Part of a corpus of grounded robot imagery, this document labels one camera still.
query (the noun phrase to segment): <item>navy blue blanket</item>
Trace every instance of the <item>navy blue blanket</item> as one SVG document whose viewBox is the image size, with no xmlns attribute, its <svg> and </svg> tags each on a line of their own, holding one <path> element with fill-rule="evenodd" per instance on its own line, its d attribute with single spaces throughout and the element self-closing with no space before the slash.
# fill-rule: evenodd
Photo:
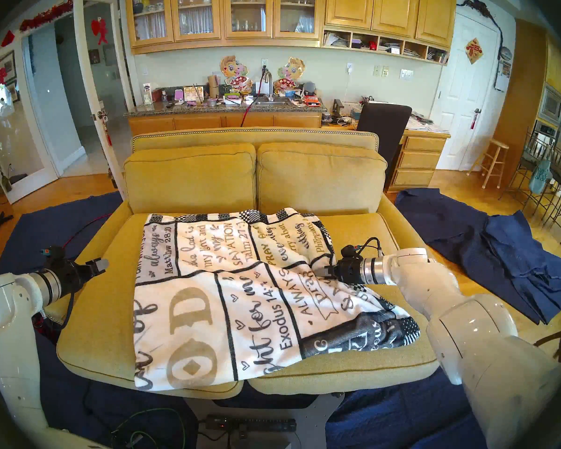
<svg viewBox="0 0 561 449">
<path fill-rule="evenodd" d="M 521 211 L 489 216 L 436 188 L 404 190 L 395 206 L 426 244 L 534 323 L 561 310 L 561 258 L 532 238 Z"/>
</svg>

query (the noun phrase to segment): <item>cabinet drawer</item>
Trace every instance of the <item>cabinet drawer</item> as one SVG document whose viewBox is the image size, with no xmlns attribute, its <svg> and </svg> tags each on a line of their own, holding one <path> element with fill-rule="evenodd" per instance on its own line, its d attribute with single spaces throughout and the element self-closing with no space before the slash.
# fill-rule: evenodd
<svg viewBox="0 0 561 449">
<path fill-rule="evenodd" d="M 439 162 L 439 153 L 418 153 L 404 151 L 399 161 L 399 168 L 434 169 Z"/>
<path fill-rule="evenodd" d="M 430 183 L 433 173 L 433 170 L 397 170 L 393 185 L 426 186 Z"/>
<path fill-rule="evenodd" d="M 320 128 L 322 114 L 275 114 L 275 127 Z"/>
<path fill-rule="evenodd" d="M 444 138 L 407 137 L 404 149 L 423 149 L 440 152 L 443 150 L 444 142 Z"/>
<path fill-rule="evenodd" d="M 220 115 L 186 114 L 175 116 L 175 130 L 209 129 L 222 126 Z"/>
<path fill-rule="evenodd" d="M 243 120 L 243 112 L 232 113 L 225 116 L 226 127 L 240 127 Z M 272 127 L 274 125 L 274 114 L 265 112 L 248 112 L 243 122 L 243 127 Z"/>
<path fill-rule="evenodd" d="M 170 132 L 175 129 L 175 123 L 169 116 L 129 117 L 129 126 L 133 136 Z"/>
</svg>

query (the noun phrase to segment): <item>chinese decoration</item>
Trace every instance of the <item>chinese decoration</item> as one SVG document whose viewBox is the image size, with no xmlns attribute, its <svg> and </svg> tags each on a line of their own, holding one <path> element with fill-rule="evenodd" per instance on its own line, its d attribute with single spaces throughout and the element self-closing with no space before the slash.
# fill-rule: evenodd
<svg viewBox="0 0 561 449">
<path fill-rule="evenodd" d="M 472 64 L 483 56 L 482 48 L 480 47 L 480 43 L 477 38 L 474 38 L 466 45 L 465 53 L 468 55 L 468 59 Z"/>
<path fill-rule="evenodd" d="M 297 84 L 295 83 L 303 74 L 306 65 L 301 59 L 289 58 L 289 62 L 283 67 L 279 68 L 279 79 L 274 82 L 274 92 L 279 94 L 280 91 L 294 89 Z"/>
<path fill-rule="evenodd" d="M 241 94 L 251 93 L 251 87 L 254 83 L 247 77 L 249 69 L 237 61 L 235 56 L 223 58 L 220 61 L 220 70 L 227 77 L 225 80 L 227 85 L 231 85 L 235 92 Z"/>
</svg>

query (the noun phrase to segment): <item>sofa back cushion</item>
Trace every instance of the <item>sofa back cushion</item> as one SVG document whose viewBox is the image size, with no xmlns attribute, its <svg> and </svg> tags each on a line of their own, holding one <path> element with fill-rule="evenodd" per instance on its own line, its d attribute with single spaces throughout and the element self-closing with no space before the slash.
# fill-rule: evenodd
<svg viewBox="0 0 561 449">
<path fill-rule="evenodd" d="M 250 143 L 135 152 L 124 165 L 129 205 L 135 214 L 254 209 L 255 159 Z"/>
<path fill-rule="evenodd" d="M 266 143 L 258 148 L 258 209 L 283 207 L 320 216 L 373 213 L 385 183 L 386 160 L 364 148 Z"/>
</svg>

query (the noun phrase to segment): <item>cartoon figure decoration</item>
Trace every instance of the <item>cartoon figure decoration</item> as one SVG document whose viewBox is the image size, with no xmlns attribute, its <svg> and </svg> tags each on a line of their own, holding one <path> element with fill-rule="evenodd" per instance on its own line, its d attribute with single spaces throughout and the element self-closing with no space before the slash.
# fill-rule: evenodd
<svg viewBox="0 0 561 449">
<path fill-rule="evenodd" d="M 304 70 L 306 70 L 306 65 L 301 59 L 289 58 L 289 62 L 279 69 L 280 79 L 274 82 L 274 92 L 279 94 L 279 91 L 294 89 L 297 86 L 296 81 L 302 76 Z"/>
<path fill-rule="evenodd" d="M 246 77 L 247 66 L 239 63 L 234 56 L 227 56 L 220 61 L 220 70 L 227 79 L 225 82 L 241 94 L 250 94 L 253 81 Z"/>
</svg>

